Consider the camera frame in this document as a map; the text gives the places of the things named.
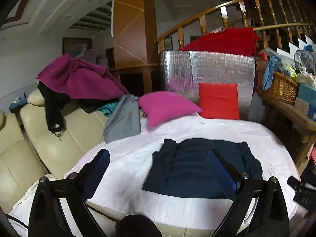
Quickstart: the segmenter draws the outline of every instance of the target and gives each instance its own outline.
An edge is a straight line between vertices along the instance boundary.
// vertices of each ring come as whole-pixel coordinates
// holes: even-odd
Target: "blue box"
[[[316,89],[306,84],[300,84],[297,96],[316,108]]]
[[[304,113],[304,115],[306,115],[308,118],[316,121],[316,108],[314,106],[304,101],[300,97],[296,97],[294,106],[300,112]]]

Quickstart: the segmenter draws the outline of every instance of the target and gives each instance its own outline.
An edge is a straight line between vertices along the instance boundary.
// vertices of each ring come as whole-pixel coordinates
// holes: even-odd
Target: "silver insulation panel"
[[[201,51],[161,53],[165,90],[199,101],[199,82],[238,85],[240,116],[247,120],[255,76],[255,59],[234,54]]]

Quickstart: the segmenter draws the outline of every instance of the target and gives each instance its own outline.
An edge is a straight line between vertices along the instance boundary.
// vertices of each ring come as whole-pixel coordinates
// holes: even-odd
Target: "wooden staircase railing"
[[[245,7],[245,1],[254,1],[254,13],[251,13],[246,10]],[[206,11],[203,11],[201,13],[198,13],[197,15],[194,15],[187,20],[179,23],[178,25],[174,26],[172,29],[168,30],[165,32],[163,35],[159,36],[156,40],[155,43],[158,43],[159,46],[159,51],[165,51],[165,38],[169,37],[170,35],[174,34],[175,32],[177,33],[178,37],[178,44],[179,44],[179,49],[184,47],[184,27],[191,24],[192,22],[195,22],[199,20],[200,22],[200,27],[201,27],[201,34],[204,36],[207,34],[207,24],[206,24],[206,15],[209,15],[215,11],[221,11],[222,15],[222,23],[223,23],[223,28],[226,29],[229,26],[232,26],[233,24],[228,22],[228,15],[227,15],[227,10],[226,8],[228,6],[235,6],[238,5],[240,8],[240,13],[241,13],[241,22],[244,27],[250,27],[248,26],[247,19],[251,18],[253,22],[253,31],[254,32],[261,32],[262,33],[262,47],[267,48],[269,46],[268,39],[267,39],[267,30],[269,31],[274,31],[275,32],[275,37],[277,41],[277,46],[279,48],[282,48],[282,40],[280,36],[280,31],[279,29],[284,28],[286,29],[287,33],[287,39],[289,42],[293,43],[293,33],[291,31],[291,27],[295,27],[295,33],[294,35],[297,36],[298,38],[301,38],[301,33],[306,34],[307,36],[312,35],[312,26],[315,29],[314,24],[308,20],[306,13],[302,7],[301,4],[299,4],[298,0],[292,0],[292,4],[290,0],[278,0],[279,3],[279,9],[281,9],[281,13],[283,14],[284,17],[284,23],[277,22],[277,18],[275,15],[275,8],[272,5],[272,0],[265,0],[268,8],[270,9],[270,13],[273,19],[273,24],[265,24],[265,20],[262,15],[262,10],[261,10],[261,4],[259,0],[232,0],[223,4],[220,4],[218,6],[215,6],[213,8],[207,9]],[[293,19],[292,23],[289,23],[289,18],[285,12],[285,4],[287,4],[288,8],[290,9],[291,16]],[[296,9],[296,12],[298,14],[298,20],[295,17],[295,13],[293,11],[293,8]]]

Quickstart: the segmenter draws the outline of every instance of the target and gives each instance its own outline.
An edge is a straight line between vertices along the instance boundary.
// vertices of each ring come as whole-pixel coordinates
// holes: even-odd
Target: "magenta blanket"
[[[73,59],[70,54],[54,60],[37,79],[51,90],[73,99],[111,100],[128,94],[107,67]]]

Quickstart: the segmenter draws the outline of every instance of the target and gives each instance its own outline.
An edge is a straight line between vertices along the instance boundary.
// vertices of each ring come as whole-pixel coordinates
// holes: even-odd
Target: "wooden mantel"
[[[122,74],[143,74],[144,92],[149,93],[153,91],[151,73],[153,71],[159,70],[158,63],[150,63],[139,66],[110,69],[110,72],[121,82],[120,75]]]

